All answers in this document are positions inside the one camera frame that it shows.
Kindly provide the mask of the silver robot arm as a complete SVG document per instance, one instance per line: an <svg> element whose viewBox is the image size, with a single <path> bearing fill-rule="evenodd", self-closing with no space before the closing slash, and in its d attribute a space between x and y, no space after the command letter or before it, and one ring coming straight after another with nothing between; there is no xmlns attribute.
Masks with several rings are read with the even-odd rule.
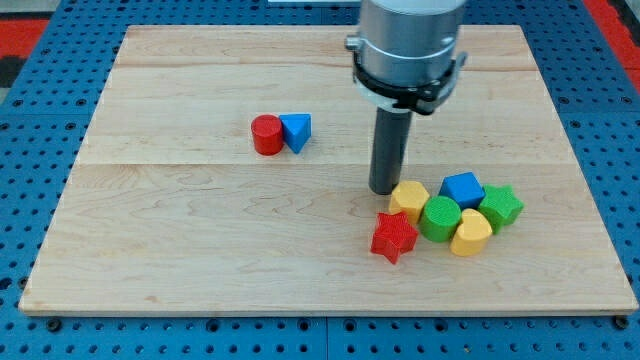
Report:
<svg viewBox="0 0 640 360"><path fill-rule="evenodd" d="M391 113L432 114L452 94L466 54L455 54L465 0L362 0L345 39L353 82Z"/></svg>

